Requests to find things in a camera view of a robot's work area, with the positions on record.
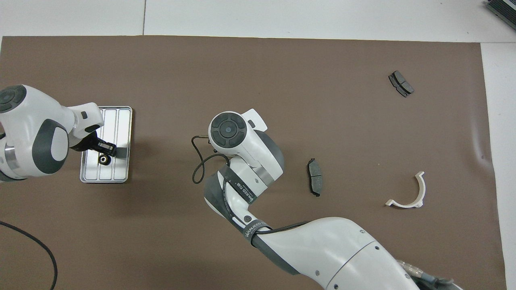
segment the metal tray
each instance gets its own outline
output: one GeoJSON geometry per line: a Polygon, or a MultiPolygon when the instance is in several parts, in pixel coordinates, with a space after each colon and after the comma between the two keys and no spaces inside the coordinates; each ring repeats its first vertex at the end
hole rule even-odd
{"type": "Polygon", "coordinates": [[[104,126],[97,136],[117,146],[116,157],[109,165],[99,164],[99,153],[84,151],[80,160],[80,180],[85,183],[122,183],[129,176],[129,151],[133,109],[128,106],[100,106],[104,126]]]}

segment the white plastic bracket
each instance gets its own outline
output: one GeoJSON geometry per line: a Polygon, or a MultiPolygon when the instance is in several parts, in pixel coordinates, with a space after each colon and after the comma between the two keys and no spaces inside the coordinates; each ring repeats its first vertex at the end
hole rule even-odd
{"type": "Polygon", "coordinates": [[[423,174],[425,174],[424,171],[420,171],[418,172],[415,177],[417,179],[417,182],[419,183],[419,186],[420,186],[420,192],[419,194],[417,195],[417,198],[415,201],[407,204],[407,205],[403,205],[403,204],[399,204],[397,203],[395,200],[393,199],[389,199],[388,202],[386,202],[385,204],[386,205],[396,205],[397,207],[402,207],[402,208],[411,208],[411,207],[421,207],[423,206],[423,198],[425,197],[425,193],[426,193],[426,185],[425,185],[425,180],[423,180],[423,174]]]}

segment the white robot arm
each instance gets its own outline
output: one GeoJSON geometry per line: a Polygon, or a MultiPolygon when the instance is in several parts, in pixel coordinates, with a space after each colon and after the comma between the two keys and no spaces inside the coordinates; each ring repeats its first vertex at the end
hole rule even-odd
{"type": "Polygon", "coordinates": [[[68,148],[94,149],[114,156],[116,146],[96,137],[104,125],[95,103],[63,107],[27,85],[0,91],[0,182],[57,172],[68,148]]]}
{"type": "Polygon", "coordinates": [[[254,109],[226,111],[209,124],[219,153],[234,155],[229,166],[208,177],[208,205],[244,238],[290,274],[306,275],[324,289],[417,290],[407,272],[365,230],[351,220],[328,217],[272,230],[248,211],[284,170],[278,146],[254,109]]]}

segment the white floor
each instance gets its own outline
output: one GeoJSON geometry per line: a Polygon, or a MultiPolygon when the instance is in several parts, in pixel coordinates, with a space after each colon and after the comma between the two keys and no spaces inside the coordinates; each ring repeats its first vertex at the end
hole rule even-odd
{"type": "Polygon", "coordinates": [[[0,0],[0,37],[142,34],[481,42],[507,288],[516,290],[516,31],[483,0],[0,0]]]}

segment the black cable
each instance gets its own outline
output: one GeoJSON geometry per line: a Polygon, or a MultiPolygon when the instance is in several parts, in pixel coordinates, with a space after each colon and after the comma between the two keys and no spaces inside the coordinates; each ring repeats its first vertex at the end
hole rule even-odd
{"type": "Polygon", "coordinates": [[[434,285],[421,278],[411,276],[412,280],[420,290],[438,290],[434,285]]]}
{"type": "Polygon", "coordinates": [[[50,287],[50,290],[53,290],[54,287],[56,286],[56,282],[57,282],[57,263],[56,263],[56,259],[54,258],[54,255],[52,254],[52,251],[42,241],[38,240],[36,237],[25,232],[24,230],[19,229],[15,226],[8,224],[6,222],[3,222],[3,221],[0,221],[0,225],[3,225],[12,230],[15,230],[15,231],[19,232],[20,234],[23,234],[24,236],[30,238],[31,240],[35,241],[38,245],[40,245],[49,254],[50,259],[52,260],[52,265],[54,266],[54,281],[52,281],[52,286],[50,287]]]}
{"type": "MultiPolygon", "coordinates": [[[[192,140],[191,140],[192,145],[193,145],[193,148],[195,149],[195,151],[197,151],[197,154],[199,155],[199,158],[201,159],[201,163],[202,163],[202,155],[201,155],[201,152],[199,151],[199,149],[197,148],[197,146],[195,145],[195,142],[194,142],[194,140],[195,140],[195,139],[197,139],[197,138],[203,138],[203,139],[205,139],[205,138],[208,138],[208,137],[207,137],[207,136],[197,135],[197,136],[193,136],[193,137],[192,137],[192,140]]],[[[204,166],[204,163],[202,163],[202,176],[201,176],[201,179],[199,180],[199,182],[198,182],[198,183],[196,183],[195,181],[194,181],[193,183],[195,183],[195,184],[199,184],[199,183],[201,183],[201,181],[204,179],[204,173],[205,173],[205,171],[206,171],[206,167],[204,166]]]]}
{"type": "Polygon", "coordinates": [[[276,232],[282,232],[282,231],[290,230],[293,228],[297,228],[297,227],[307,224],[307,223],[308,223],[307,221],[302,221],[302,222],[294,223],[291,225],[286,225],[284,227],[277,228],[277,229],[270,230],[270,231],[256,231],[256,234],[263,235],[263,234],[272,234],[272,233],[276,233],[276,232]]]}
{"type": "Polygon", "coordinates": [[[193,183],[195,184],[199,184],[202,182],[202,180],[204,179],[204,175],[206,173],[206,167],[204,166],[204,164],[206,163],[206,161],[210,160],[211,158],[215,157],[215,156],[221,156],[223,157],[225,160],[226,160],[226,165],[229,166],[230,162],[229,162],[229,158],[227,156],[225,156],[224,154],[220,154],[220,153],[217,153],[217,154],[213,154],[213,155],[210,155],[209,157],[207,157],[206,159],[202,159],[202,155],[201,155],[201,152],[199,151],[199,149],[197,148],[197,146],[195,145],[194,143],[194,140],[196,138],[203,138],[203,139],[207,139],[208,136],[203,136],[203,135],[197,135],[197,136],[193,136],[192,139],[191,139],[191,142],[192,142],[192,145],[193,145],[193,148],[195,149],[195,151],[197,151],[197,154],[199,155],[199,158],[201,159],[201,163],[199,163],[199,165],[197,165],[197,167],[195,168],[195,170],[193,171],[194,173],[192,174],[192,181],[193,183]],[[202,166],[202,175],[201,175],[201,178],[196,181],[195,180],[195,174],[197,173],[197,170],[199,170],[199,168],[201,168],[202,166]]]}

